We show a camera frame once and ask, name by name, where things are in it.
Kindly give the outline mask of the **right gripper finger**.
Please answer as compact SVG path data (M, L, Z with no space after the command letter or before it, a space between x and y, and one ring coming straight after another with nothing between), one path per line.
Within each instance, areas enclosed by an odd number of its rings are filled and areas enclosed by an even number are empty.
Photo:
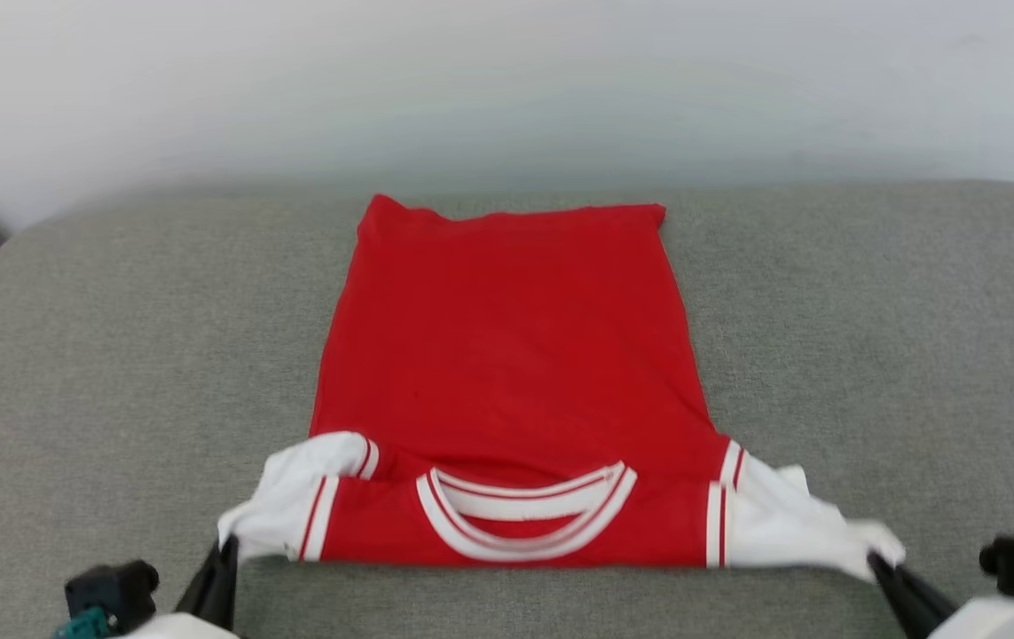
M867 563L907 639L930 639L958 611L958 605L904 564L892 565L878 553L868 554Z

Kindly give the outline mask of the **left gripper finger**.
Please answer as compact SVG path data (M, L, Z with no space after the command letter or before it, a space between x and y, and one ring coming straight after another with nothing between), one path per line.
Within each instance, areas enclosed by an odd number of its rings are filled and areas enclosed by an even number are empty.
M175 613L186 613L211 626L234 630L235 598L238 591L240 542L235 535L218 541L184 590Z

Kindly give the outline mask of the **red and white t-shirt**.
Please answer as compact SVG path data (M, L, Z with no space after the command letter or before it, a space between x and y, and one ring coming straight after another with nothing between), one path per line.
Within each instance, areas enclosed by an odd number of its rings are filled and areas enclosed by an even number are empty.
M218 519L239 561L592 569L907 557L711 421L661 205L453 221L377 195L307 439Z

